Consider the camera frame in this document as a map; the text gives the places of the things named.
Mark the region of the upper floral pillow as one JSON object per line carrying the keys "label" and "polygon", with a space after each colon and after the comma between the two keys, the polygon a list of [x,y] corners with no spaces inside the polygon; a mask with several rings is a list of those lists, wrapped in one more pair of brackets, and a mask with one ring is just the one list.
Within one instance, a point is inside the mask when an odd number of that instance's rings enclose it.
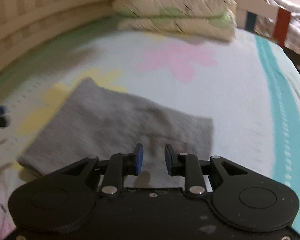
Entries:
{"label": "upper floral pillow", "polygon": [[236,16],[235,0],[115,0],[115,12],[128,17],[215,18]]}

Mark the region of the grey knit pants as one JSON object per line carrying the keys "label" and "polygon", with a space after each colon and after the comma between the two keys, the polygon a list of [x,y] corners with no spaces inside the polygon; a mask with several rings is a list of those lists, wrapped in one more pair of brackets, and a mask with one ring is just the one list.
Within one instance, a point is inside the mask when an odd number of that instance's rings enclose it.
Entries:
{"label": "grey knit pants", "polygon": [[127,187],[181,187],[183,179],[168,175],[164,148],[210,156],[213,120],[196,117],[130,94],[98,87],[87,78],[18,158],[28,171],[43,176],[85,157],[108,160],[144,148],[141,174],[129,176]]}

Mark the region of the floral bed sheet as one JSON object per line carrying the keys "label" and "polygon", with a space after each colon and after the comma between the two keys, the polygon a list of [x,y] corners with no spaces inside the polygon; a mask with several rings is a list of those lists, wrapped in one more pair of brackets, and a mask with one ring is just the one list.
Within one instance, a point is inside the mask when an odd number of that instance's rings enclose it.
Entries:
{"label": "floral bed sheet", "polygon": [[[1,196],[30,177],[18,163],[38,132],[87,77],[177,111],[210,118],[208,155],[221,155],[291,187],[300,199],[300,74],[283,50],[238,30],[223,43],[118,31],[107,18],[26,54],[0,76]],[[300,232],[300,210],[294,222]]]}

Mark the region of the lower floral pillow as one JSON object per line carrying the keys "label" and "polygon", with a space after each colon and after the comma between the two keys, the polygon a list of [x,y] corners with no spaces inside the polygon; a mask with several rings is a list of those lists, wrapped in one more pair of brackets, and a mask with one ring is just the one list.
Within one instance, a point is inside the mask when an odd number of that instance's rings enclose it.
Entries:
{"label": "lower floral pillow", "polygon": [[229,11],[221,16],[208,18],[126,17],[119,21],[117,27],[120,30],[199,35],[229,42],[235,36],[237,24],[235,16]]}

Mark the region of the cluttered bedding pile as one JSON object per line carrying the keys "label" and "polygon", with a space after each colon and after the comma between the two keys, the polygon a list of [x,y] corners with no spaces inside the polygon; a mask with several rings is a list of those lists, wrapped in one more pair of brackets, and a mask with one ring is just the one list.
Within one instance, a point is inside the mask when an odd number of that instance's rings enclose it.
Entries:
{"label": "cluttered bedding pile", "polygon": [[300,5],[288,0],[263,1],[278,9],[278,13],[274,19],[257,16],[254,31],[300,55]]}

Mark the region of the floral pillow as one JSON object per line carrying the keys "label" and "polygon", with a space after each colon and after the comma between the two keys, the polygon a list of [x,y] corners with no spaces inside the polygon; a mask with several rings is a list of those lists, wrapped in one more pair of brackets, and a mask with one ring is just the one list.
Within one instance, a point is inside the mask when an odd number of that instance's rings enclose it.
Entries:
{"label": "floral pillow", "polygon": [[235,0],[115,0],[115,12],[128,17],[215,18],[236,16]]}
{"label": "floral pillow", "polygon": [[229,42],[235,36],[237,24],[235,16],[229,11],[221,16],[208,18],[126,17],[119,21],[117,27],[120,30],[199,35]]}

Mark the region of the wooden bed rail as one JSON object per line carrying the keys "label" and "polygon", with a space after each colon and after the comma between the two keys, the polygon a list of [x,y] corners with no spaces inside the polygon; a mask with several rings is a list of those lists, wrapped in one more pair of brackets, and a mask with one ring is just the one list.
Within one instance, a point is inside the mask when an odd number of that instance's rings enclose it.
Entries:
{"label": "wooden bed rail", "polygon": [[113,13],[113,0],[0,0],[0,72],[36,46]]}

